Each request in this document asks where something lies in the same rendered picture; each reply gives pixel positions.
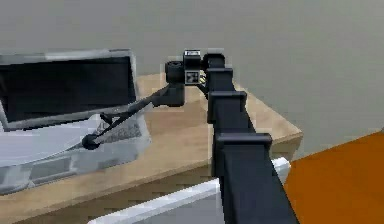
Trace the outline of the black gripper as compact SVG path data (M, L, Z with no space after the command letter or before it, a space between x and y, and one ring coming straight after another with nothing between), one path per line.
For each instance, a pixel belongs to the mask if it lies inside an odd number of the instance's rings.
M119 127L130 118L143 113L152 106L181 107L185 103L184 64L182 61L169 61L165 64L165 78L167 85L150 96L129 104L122 112L101 113L100 118L108 126L99 134L87 134L81 141L83 148L95 150Z

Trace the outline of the light wooden chest of drawers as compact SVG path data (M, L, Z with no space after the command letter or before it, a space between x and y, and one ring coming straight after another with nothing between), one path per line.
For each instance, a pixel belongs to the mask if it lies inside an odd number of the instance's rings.
M187 88L184 106L145 115L152 141L137 160L0 196L0 224L86 224L210 180L206 107L202 93Z

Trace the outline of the silver open laptop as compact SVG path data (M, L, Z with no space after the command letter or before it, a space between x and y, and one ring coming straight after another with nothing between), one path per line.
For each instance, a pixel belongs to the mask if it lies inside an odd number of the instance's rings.
M0 54L0 195L132 162L151 143L129 49Z

